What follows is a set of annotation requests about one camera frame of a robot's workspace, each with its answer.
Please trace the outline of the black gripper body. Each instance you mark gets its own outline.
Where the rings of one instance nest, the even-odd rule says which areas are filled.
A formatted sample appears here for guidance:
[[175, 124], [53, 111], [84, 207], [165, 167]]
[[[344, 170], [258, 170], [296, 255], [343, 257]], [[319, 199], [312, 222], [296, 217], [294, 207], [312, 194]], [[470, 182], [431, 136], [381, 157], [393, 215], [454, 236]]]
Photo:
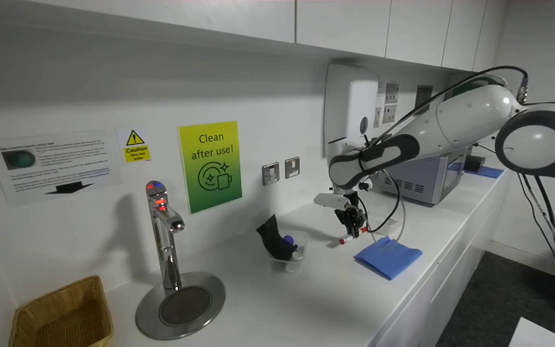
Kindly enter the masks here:
[[348, 207], [344, 211], [337, 211], [335, 217], [346, 228], [348, 236], [358, 236], [360, 228], [366, 222], [366, 217], [358, 207], [358, 195], [356, 194], [348, 194], [346, 201], [348, 201]]

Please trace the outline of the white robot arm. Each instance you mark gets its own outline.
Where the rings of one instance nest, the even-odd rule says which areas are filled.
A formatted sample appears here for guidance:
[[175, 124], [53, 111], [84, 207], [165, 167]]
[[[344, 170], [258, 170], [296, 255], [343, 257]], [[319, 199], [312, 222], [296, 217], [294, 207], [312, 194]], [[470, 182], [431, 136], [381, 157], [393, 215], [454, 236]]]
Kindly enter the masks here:
[[329, 161], [333, 192], [317, 195], [350, 236], [362, 226], [354, 186], [379, 170], [449, 155], [495, 134], [495, 155], [504, 168], [555, 178], [555, 103], [526, 105], [501, 86], [483, 86], [439, 103], [379, 145]]

